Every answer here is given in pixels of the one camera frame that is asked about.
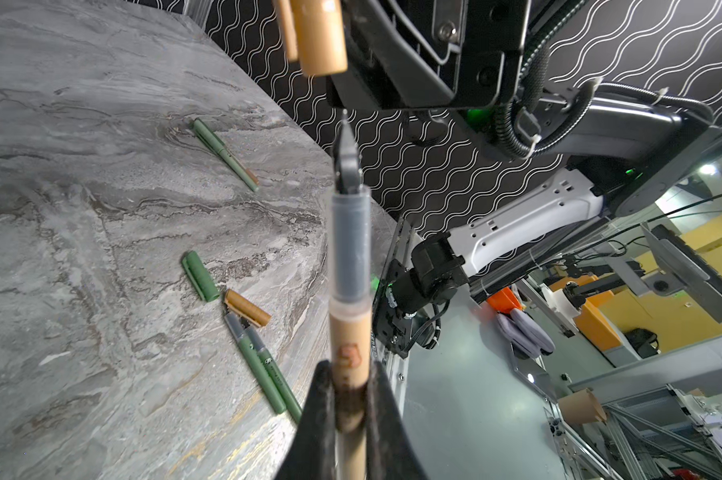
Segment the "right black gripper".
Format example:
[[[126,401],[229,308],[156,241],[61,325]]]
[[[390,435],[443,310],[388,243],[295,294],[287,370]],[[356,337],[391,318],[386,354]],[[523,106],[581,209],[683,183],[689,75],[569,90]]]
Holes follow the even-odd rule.
[[[345,1],[348,69],[326,82],[334,108],[466,110],[518,88],[529,1]]]

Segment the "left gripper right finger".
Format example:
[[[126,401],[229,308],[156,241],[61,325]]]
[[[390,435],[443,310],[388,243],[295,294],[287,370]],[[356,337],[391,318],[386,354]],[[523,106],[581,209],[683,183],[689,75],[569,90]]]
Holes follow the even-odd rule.
[[[366,387],[366,478],[426,479],[406,434],[384,366],[370,364]]]

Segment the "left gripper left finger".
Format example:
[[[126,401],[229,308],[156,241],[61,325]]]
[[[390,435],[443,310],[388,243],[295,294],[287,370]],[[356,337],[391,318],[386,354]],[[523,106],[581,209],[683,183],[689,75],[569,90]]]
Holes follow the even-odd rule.
[[[336,478],[335,395],[328,360],[316,365],[294,439],[275,478]]]

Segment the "tan pen cap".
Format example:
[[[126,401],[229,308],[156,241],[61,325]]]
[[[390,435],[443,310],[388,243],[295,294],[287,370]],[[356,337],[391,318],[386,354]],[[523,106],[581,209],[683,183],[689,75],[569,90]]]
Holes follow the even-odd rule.
[[[344,73],[348,68],[341,4],[338,0],[273,2],[286,58],[305,77]]]

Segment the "tan pen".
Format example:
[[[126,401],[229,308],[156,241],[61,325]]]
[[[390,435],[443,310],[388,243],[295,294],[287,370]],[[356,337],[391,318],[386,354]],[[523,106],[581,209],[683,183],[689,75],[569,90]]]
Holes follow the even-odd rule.
[[[371,196],[347,114],[332,147],[328,198],[329,327],[338,477],[366,477],[366,389],[370,375]]]

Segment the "light green pen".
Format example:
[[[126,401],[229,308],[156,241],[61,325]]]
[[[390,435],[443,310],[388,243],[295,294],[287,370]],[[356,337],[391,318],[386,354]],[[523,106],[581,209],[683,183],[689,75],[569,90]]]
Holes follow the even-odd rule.
[[[244,168],[246,167],[232,154],[225,142],[218,137],[203,120],[195,118],[191,123],[191,128],[196,137],[207,149],[227,164],[251,191],[259,191],[259,185],[256,185],[245,172]]]

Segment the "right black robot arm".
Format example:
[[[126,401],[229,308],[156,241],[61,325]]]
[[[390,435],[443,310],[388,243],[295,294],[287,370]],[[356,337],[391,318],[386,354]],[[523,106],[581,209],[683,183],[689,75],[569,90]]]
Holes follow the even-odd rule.
[[[331,103],[354,110],[454,115],[500,161],[559,154],[566,165],[497,213],[418,246],[421,276],[477,275],[534,239],[643,209],[691,170],[719,128],[703,102],[587,79],[556,91],[553,37],[579,1],[346,1],[347,69]]]

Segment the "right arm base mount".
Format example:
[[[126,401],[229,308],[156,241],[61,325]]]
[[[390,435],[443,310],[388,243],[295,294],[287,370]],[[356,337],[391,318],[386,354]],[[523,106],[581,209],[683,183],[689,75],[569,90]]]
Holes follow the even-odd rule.
[[[411,224],[404,217],[397,222],[374,295],[372,333],[402,359],[417,345],[435,348],[441,319],[468,281],[465,259],[449,237],[440,233],[417,242]]]

